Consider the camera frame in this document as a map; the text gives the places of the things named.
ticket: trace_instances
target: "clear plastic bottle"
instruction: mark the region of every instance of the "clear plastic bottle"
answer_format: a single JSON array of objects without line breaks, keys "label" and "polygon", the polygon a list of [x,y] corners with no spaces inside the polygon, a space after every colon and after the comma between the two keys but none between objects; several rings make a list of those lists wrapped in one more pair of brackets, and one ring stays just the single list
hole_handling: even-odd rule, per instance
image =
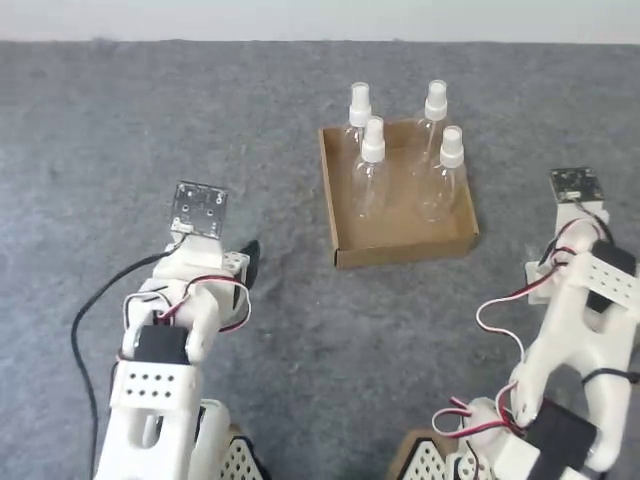
[{"label": "clear plastic bottle", "polygon": [[349,106],[349,124],[344,129],[342,151],[352,160],[360,153],[364,130],[371,118],[369,85],[356,82],[351,85],[351,105]]},{"label": "clear plastic bottle", "polygon": [[409,147],[413,175],[420,175],[425,165],[437,157],[442,132],[449,123],[447,84],[442,80],[434,80],[429,84],[424,101],[424,115],[416,122],[416,135]]},{"label": "clear plastic bottle", "polygon": [[460,186],[467,181],[459,127],[444,129],[440,155],[425,167],[423,174],[422,214],[429,222],[444,220],[451,213]]},{"label": "clear plastic bottle", "polygon": [[351,176],[353,206],[358,217],[369,219],[385,209],[390,175],[385,161],[384,122],[380,117],[371,117]]}]

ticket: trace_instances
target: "cardboard box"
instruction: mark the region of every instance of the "cardboard box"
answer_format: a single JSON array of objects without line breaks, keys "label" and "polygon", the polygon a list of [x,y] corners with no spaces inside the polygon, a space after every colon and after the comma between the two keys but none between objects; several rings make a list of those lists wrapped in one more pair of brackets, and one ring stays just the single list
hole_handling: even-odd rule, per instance
[{"label": "cardboard box", "polygon": [[413,262],[466,254],[479,235],[468,186],[457,196],[450,218],[429,223],[417,209],[420,185],[413,181],[407,145],[415,134],[412,122],[385,124],[387,159],[392,185],[384,217],[365,221],[353,213],[352,155],[341,152],[342,131],[320,130],[325,196],[329,210],[333,264],[337,268]]}]

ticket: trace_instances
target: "white spray nozzle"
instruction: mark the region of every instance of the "white spray nozzle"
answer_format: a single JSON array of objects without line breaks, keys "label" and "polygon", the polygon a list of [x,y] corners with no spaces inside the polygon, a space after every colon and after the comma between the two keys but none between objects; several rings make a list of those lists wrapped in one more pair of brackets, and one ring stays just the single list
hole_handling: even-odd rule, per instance
[{"label": "white spray nozzle", "polygon": [[349,107],[349,123],[358,128],[364,128],[371,118],[371,101],[369,99],[369,85],[357,82],[351,85],[351,106]]},{"label": "white spray nozzle", "polygon": [[440,163],[447,168],[458,168],[464,162],[464,146],[460,127],[447,127],[442,133]]},{"label": "white spray nozzle", "polygon": [[424,116],[434,122],[444,120],[447,116],[447,84],[442,80],[434,80],[429,84],[424,101]]},{"label": "white spray nozzle", "polygon": [[365,162],[378,163],[384,160],[384,122],[380,117],[371,117],[367,122],[361,155]]}]

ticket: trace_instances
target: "white robotic arm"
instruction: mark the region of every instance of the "white robotic arm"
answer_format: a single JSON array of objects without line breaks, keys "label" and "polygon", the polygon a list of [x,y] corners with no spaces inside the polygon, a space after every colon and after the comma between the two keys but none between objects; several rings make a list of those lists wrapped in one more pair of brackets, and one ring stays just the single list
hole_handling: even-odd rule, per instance
[{"label": "white robotic arm", "polygon": [[[510,390],[509,418],[499,401],[487,398],[469,405],[452,399],[457,408],[434,417],[460,415],[461,430],[442,433],[465,438],[461,449],[470,446],[500,480],[584,479],[583,466],[608,471],[620,452],[630,402],[628,368],[640,322],[636,260],[613,244],[593,171],[551,173],[556,236],[540,262],[526,265],[528,284],[539,283],[529,302],[549,306],[503,389]],[[588,419],[544,398],[549,376],[561,365],[582,376]]]},{"label": "white robotic arm", "polygon": [[[230,417],[220,402],[201,401],[200,365],[217,333],[246,323],[251,314],[245,282],[252,260],[223,253],[225,202],[223,190],[180,183],[175,243],[167,247],[175,251],[125,300],[96,480],[220,478],[232,440]],[[261,478],[257,471],[254,477]]]}]

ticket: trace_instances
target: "floor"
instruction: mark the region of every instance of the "floor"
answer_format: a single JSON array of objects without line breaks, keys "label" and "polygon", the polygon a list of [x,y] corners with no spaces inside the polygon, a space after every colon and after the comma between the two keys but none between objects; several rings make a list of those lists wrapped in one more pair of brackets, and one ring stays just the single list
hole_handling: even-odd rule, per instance
[{"label": "floor", "polygon": [[[316,129],[349,85],[387,119],[449,83],[482,238],[466,258],[336,271]],[[492,397],[517,361],[476,307],[523,282],[552,234],[553,167],[590,165],[619,243],[640,253],[640,48],[393,43],[0,43],[0,477],[85,478],[90,417],[74,313],[164,247],[176,181],[230,190],[227,248],[259,238],[254,318],[220,336],[206,395],[229,406],[274,479],[383,478],[404,434],[450,395]],[[81,327],[102,439],[121,281]],[[536,334],[543,309],[490,321]],[[566,372],[548,393],[580,403]],[[640,467],[640,396],[610,479]]]}]

